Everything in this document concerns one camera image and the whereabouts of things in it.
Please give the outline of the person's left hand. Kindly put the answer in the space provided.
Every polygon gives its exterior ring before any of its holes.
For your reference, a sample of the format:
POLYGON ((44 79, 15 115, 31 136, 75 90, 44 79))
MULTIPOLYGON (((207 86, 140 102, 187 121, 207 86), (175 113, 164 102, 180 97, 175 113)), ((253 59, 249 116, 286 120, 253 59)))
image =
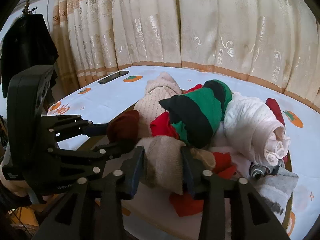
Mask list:
POLYGON ((19 197, 25 197, 28 195, 30 189, 28 183, 25 180, 7 180, 2 171, 3 162, 1 162, 1 183, 13 194, 19 197))

